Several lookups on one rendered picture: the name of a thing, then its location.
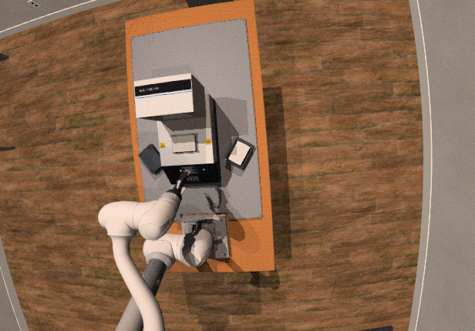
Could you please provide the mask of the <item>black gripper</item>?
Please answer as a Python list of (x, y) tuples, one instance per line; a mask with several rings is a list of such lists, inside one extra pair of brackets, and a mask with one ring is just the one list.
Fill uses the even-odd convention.
[(189, 177), (188, 175), (190, 174), (190, 172), (191, 171), (189, 171), (187, 169), (185, 171), (183, 171), (182, 174), (180, 175), (180, 177), (177, 179), (177, 181), (176, 181), (177, 184), (175, 185), (175, 187), (173, 189), (170, 189), (169, 191), (167, 191), (167, 192), (171, 192), (171, 193), (176, 194), (179, 197), (180, 201), (182, 200), (181, 195), (185, 190), (185, 187), (183, 187), (183, 184), (184, 184), (186, 178)]

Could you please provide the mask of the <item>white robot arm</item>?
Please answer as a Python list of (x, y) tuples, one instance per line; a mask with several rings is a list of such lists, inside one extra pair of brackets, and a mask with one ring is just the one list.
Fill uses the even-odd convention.
[[(215, 234), (215, 223), (189, 224), (187, 234), (167, 233), (179, 207), (179, 197), (166, 192), (155, 201), (117, 201), (100, 210), (98, 221), (112, 239), (116, 265), (132, 295), (115, 331), (165, 331), (155, 298), (165, 271), (175, 262), (198, 267), (207, 261), (211, 248), (217, 249), (216, 240), (222, 235)], [(137, 230), (146, 239), (143, 254), (148, 265), (143, 275), (130, 255)]]

